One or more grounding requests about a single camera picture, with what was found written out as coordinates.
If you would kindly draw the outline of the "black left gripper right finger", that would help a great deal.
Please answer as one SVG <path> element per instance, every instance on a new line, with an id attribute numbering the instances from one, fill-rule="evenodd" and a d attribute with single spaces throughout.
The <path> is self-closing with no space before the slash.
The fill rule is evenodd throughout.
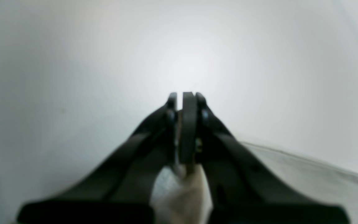
<path id="1" fill-rule="evenodd" d="M 195 98 L 201 140 L 195 158 L 203 166 L 213 203 L 207 223 L 350 223 L 340 205 L 312 199 L 275 175 L 234 138 L 201 93 Z"/>

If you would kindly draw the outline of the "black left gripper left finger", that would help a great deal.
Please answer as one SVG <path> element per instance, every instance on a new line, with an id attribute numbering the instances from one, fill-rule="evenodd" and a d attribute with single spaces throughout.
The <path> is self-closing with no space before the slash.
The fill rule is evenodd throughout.
<path id="1" fill-rule="evenodd" d="M 153 224 L 150 198 L 174 160 L 177 94 L 147 116 L 87 177 L 49 199 L 25 204 L 19 224 Z"/>

